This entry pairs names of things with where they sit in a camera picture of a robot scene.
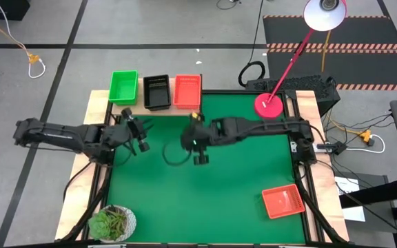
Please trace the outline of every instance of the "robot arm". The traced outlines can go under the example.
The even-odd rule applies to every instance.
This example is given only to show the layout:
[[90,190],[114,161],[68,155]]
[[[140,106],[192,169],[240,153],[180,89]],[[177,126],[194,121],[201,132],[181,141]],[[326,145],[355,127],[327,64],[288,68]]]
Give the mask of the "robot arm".
[[228,117],[214,119],[208,127],[203,125],[203,121],[203,115],[192,114],[190,125],[181,135],[182,148],[189,152],[198,152],[198,156],[194,157],[196,165],[209,163],[208,155],[204,155],[208,146],[230,145],[249,136],[275,134],[289,134],[297,144],[297,157],[302,161],[314,163],[316,160],[311,127],[303,119],[249,121],[245,118]]
[[113,149],[137,139],[141,152],[149,150],[145,142],[148,129],[144,122],[132,116],[129,108],[122,111],[125,125],[59,125],[43,123],[35,118],[17,122],[13,135],[14,144],[25,147],[32,143],[47,143],[70,149],[76,153],[84,153],[90,161],[108,164],[112,161]]

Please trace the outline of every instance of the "green mat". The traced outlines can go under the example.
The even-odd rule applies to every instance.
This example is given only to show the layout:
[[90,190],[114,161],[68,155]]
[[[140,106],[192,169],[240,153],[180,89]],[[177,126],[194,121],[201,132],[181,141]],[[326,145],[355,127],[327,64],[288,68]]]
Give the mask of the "green mat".
[[[258,119],[254,95],[203,95],[207,120],[226,116]],[[188,117],[151,117],[150,150],[120,165],[128,152],[118,149],[108,204],[130,208],[137,219],[128,242],[304,243],[299,214],[271,220],[261,191],[294,183],[286,135],[251,137],[225,147],[209,147],[208,165],[167,165],[181,161],[179,136]]]

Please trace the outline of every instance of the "orange striped tape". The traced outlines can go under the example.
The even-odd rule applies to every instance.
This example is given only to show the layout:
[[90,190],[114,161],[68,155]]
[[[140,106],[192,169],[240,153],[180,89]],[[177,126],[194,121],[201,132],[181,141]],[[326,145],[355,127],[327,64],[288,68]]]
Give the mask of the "orange striped tape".
[[[268,48],[294,48],[298,47],[299,43],[271,43],[267,44]],[[306,48],[317,48],[322,49],[324,43],[308,43]],[[364,49],[364,50],[395,50],[397,44],[367,44],[367,43],[329,43],[327,44],[328,49]]]
[[396,91],[397,85],[375,85],[375,84],[353,84],[353,83],[339,83],[336,86],[337,90],[386,90],[386,91]]
[[[302,15],[264,15],[263,18],[301,18]],[[346,18],[388,18],[386,16],[348,16]]]
[[[282,49],[282,48],[270,48],[267,52],[295,52],[294,48],[291,49]],[[310,53],[320,53],[323,52],[323,49],[311,49],[307,48],[304,52],[310,52]],[[396,50],[364,50],[364,49],[359,49],[359,50],[350,50],[350,49],[327,49],[326,53],[359,53],[359,54],[397,54],[397,49]]]

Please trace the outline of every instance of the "desk lamp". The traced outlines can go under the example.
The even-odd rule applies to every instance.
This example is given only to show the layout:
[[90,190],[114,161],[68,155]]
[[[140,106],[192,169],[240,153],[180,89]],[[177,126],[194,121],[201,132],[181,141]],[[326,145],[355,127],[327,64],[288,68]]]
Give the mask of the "desk lamp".
[[304,20],[310,30],[304,40],[297,47],[289,65],[276,84],[272,93],[263,93],[257,96],[254,103],[256,113],[261,118],[276,118],[283,112],[283,102],[276,95],[284,79],[303,53],[312,33],[316,31],[328,31],[338,27],[343,22],[347,13],[345,0],[310,0],[304,8]]

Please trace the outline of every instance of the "lamp base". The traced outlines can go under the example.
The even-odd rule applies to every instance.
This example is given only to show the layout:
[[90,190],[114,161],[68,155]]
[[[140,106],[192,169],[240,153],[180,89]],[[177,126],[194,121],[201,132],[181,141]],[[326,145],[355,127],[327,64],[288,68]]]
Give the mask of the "lamp base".
[[270,93],[263,93],[255,99],[255,112],[261,118],[276,118],[283,113],[283,102],[278,96],[272,97],[272,100],[267,103]]

